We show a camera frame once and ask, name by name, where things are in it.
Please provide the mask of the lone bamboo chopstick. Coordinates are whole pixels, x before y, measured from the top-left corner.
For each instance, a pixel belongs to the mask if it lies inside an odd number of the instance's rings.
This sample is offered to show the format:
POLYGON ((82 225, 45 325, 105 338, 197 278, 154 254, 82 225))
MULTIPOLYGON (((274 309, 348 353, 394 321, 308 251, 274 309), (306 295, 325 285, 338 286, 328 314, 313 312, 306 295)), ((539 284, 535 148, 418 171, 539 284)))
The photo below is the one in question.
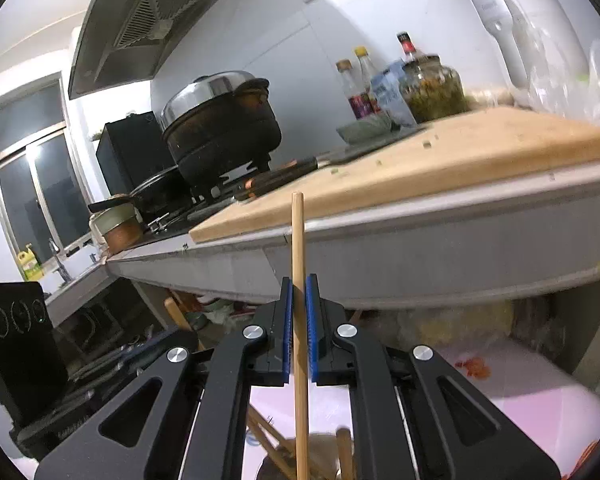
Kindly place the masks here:
POLYGON ((308 408, 308 336, 306 336, 306 305, 304 284, 304 208, 303 195, 291 197, 291 278, 294 286, 292 312, 294 312, 294 428, 296 428, 297 478, 309 480, 309 408, 308 408))

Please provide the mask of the white kitchen appliance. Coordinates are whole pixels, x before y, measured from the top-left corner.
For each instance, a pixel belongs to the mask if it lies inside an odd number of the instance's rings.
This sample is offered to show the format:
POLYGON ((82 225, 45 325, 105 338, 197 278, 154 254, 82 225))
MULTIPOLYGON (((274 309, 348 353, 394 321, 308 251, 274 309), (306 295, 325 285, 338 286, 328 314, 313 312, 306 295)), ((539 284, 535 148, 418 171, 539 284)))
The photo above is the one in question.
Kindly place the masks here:
POLYGON ((530 24, 555 36, 570 66, 582 68, 598 15, 590 0, 470 0, 503 61, 514 101, 526 106, 531 68, 530 24))

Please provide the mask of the green detergent bottle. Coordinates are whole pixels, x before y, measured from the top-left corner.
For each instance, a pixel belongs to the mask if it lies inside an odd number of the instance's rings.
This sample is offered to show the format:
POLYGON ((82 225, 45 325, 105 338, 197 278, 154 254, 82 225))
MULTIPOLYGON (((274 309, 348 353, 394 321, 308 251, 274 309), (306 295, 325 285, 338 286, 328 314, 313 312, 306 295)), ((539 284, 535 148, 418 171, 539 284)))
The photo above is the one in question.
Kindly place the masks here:
POLYGON ((24 246, 17 254, 17 261, 24 278, 27 281, 38 281, 44 272, 31 244, 24 246))

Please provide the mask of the brown ceramic bowl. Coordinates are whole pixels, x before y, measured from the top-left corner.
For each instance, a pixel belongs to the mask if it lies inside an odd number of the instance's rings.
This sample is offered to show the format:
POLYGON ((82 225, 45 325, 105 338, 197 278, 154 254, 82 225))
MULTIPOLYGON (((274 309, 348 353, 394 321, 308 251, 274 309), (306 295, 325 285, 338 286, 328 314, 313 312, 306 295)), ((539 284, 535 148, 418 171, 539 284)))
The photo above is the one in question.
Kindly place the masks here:
POLYGON ((90 227, 104 240, 110 256, 128 249, 144 235, 136 209, 131 203, 91 214, 90 227))

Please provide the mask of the black frying pan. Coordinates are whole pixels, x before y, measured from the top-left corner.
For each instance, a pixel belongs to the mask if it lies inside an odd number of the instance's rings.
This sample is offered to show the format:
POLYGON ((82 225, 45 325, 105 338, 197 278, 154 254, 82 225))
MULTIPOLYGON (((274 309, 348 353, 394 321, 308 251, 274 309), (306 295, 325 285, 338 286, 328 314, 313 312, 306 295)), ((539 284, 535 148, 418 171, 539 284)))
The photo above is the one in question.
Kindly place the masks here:
POLYGON ((190 208, 193 206, 193 196, 178 166, 173 166, 154 174, 133 191, 88 204, 87 209, 91 214, 96 214, 122 204, 132 204, 143 222, 149 223, 164 214, 190 208))

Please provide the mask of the black cooking pot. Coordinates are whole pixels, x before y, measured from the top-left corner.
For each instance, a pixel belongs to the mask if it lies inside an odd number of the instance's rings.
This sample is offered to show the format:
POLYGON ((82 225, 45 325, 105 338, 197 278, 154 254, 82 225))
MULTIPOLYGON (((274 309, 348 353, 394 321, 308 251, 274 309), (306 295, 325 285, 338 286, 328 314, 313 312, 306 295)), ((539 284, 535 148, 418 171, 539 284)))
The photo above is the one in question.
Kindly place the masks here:
POLYGON ((282 130, 269 95, 268 79, 229 70, 195 79, 166 102, 162 138, 196 196, 211 200, 236 168, 270 169, 282 130))

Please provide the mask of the red label sauce bottle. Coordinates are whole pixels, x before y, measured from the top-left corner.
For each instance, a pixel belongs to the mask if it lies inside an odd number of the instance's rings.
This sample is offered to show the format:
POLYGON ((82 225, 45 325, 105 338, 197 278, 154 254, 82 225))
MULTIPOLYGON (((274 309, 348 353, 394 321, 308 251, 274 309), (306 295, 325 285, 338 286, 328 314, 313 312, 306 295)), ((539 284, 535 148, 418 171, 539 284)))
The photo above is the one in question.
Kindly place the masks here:
POLYGON ((352 65, 346 58, 336 63, 340 73, 344 93, 356 119, 374 114, 374 109, 367 92, 358 84, 352 72, 352 65))

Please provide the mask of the blue white packet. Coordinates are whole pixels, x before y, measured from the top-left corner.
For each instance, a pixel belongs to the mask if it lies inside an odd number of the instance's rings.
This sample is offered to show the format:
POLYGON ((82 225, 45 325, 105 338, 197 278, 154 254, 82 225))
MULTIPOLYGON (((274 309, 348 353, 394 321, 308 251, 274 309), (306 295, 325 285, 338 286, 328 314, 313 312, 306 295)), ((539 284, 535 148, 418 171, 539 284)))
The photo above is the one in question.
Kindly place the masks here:
POLYGON ((417 120, 404 100, 400 83, 404 81, 403 63, 396 61, 370 80, 370 88, 379 107, 386 112, 391 120, 404 127, 417 124, 417 120))

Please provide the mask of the black box appliance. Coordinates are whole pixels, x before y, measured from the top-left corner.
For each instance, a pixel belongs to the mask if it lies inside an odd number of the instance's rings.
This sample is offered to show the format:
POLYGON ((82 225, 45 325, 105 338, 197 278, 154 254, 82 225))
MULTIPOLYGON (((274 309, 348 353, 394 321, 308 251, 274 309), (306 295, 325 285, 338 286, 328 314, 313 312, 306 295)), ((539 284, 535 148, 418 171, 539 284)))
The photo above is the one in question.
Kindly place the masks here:
POLYGON ((96 157, 111 195, 129 193, 175 165, 153 112, 107 122, 96 157))

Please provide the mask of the wooden cutting board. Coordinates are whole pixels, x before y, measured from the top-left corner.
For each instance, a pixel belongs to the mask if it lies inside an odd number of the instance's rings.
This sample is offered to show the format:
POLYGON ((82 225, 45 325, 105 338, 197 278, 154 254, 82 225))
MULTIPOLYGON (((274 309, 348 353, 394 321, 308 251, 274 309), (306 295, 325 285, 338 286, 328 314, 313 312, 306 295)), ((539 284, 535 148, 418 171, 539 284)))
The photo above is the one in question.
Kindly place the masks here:
POLYGON ((291 196, 317 219, 507 178, 600 162, 600 126, 492 107, 430 122, 422 132, 275 191, 234 203, 190 230, 196 243, 286 226, 291 196))

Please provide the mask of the glass jar of pickles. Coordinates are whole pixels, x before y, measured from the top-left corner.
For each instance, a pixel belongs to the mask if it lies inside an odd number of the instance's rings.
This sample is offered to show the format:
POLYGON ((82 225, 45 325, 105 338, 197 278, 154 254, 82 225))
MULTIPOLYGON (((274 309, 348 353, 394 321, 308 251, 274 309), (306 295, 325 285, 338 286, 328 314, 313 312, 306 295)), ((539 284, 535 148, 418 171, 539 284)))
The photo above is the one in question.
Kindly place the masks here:
POLYGON ((460 75, 436 54, 425 54, 403 66, 401 96, 418 124, 468 111, 460 75))

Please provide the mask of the red cap dark bottle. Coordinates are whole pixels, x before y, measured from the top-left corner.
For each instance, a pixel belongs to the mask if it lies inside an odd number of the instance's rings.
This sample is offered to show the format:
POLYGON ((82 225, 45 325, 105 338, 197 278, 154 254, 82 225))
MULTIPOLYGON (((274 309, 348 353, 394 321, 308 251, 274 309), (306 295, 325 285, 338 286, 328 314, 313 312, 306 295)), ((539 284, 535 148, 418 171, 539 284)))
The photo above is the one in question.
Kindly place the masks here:
POLYGON ((398 41, 400 42, 405 62, 414 62, 422 55, 414 46, 413 41, 407 32, 399 32, 396 35, 396 38, 398 38, 398 41))

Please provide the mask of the steel range hood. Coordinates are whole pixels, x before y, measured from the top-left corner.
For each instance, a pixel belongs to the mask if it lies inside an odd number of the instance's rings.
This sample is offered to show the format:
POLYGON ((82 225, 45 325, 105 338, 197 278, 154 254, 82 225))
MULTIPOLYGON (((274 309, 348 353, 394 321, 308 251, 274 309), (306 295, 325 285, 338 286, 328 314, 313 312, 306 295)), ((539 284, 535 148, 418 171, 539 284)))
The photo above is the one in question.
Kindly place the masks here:
POLYGON ((71 64, 68 98, 151 80, 218 0, 91 0, 71 64))

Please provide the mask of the clear plastic bag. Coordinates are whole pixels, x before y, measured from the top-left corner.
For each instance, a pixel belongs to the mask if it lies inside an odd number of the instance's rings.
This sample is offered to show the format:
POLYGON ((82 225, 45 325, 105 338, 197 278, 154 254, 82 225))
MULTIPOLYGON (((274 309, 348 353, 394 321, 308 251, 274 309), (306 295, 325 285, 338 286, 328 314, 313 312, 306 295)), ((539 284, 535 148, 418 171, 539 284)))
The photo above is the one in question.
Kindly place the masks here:
POLYGON ((569 65, 555 36, 532 24, 528 101, 532 110, 600 126, 600 39, 592 42, 582 68, 569 65))

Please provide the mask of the black handled kitchen knife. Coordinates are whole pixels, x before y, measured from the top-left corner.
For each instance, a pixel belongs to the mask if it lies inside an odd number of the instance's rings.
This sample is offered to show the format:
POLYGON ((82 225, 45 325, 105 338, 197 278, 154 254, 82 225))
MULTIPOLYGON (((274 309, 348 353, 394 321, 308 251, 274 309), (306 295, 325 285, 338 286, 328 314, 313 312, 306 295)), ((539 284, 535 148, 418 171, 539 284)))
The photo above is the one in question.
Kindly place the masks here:
POLYGON ((426 125, 402 128, 401 130, 388 133, 385 136, 378 136, 375 139, 370 139, 360 144, 338 148, 338 150, 305 159, 294 159, 282 168, 270 170, 264 174, 257 174, 255 177, 245 180, 245 182, 242 182, 238 186, 234 194, 234 199, 238 200, 238 202, 253 200, 254 198, 271 193, 290 182, 294 182, 317 169, 347 164, 348 162, 352 162, 352 160, 378 151, 385 146, 406 139, 409 136, 414 136, 414 134, 420 133, 426 128, 426 125))

